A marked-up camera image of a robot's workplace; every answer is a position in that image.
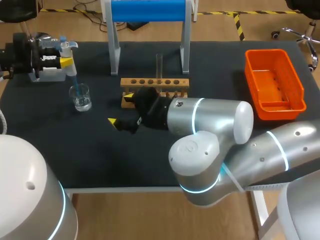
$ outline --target chair wheel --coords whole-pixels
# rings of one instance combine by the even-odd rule
[[[279,37],[279,35],[280,35],[280,31],[273,31],[271,33],[271,36],[273,39],[277,39]]]
[[[309,64],[308,67],[309,67],[309,70],[310,70],[311,73],[312,73],[314,70],[316,70],[316,68],[315,68],[312,64]]]

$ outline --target wooden test tube rack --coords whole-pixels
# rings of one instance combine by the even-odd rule
[[[124,99],[125,95],[132,94],[135,89],[141,87],[154,87],[162,97],[173,98],[175,95],[180,98],[188,97],[188,78],[121,78],[120,86],[124,89],[122,94],[121,107],[124,109],[135,108],[132,102]]]

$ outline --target blue tube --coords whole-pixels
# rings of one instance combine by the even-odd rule
[[[77,76],[70,76],[70,78],[72,79],[73,85],[75,87],[75,91],[76,91],[76,95],[80,96],[80,91],[79,91],[79,86],[78,86],[78,81],[77,81]]]

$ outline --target office chair base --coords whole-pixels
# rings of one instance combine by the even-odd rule
[[[316,50],[313,46],[313,44],[320,44],[320,40],[316,40],[316,39],[312,39],[312,34],[315,31],[315,27],[316,27],[316,20],[312,20],[312,22],[309,23],[309,27],[307,28],[307,30],[305,31],[304,34],[300,34],[298,32],[295,32],[294,30],[284,27],[281,28],[279,31],[273,31],[271,33],[271,36],[273,39],[277,39],[280,35],[281,31],[285,31],[288,32],[290,34],[294,34],[295,36],[298,37],[298,39],[296,40],[296,42],[298,44],[300,43],[304,43],[308,46],[308,49],[311,53],[311,59],[312,59],[312,64],[309,64],[308,67],[310,69],[310,72],[313,72],[317,66],[318,66],[318,55],[316,53]]]

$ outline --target screw hole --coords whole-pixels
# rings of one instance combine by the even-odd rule
[[[36,186],[34,185],[33,182],[27,181],[27,182],[26,182],[26,188],[29,189],[29,190],[35,190],[35,189],[36,189]]]

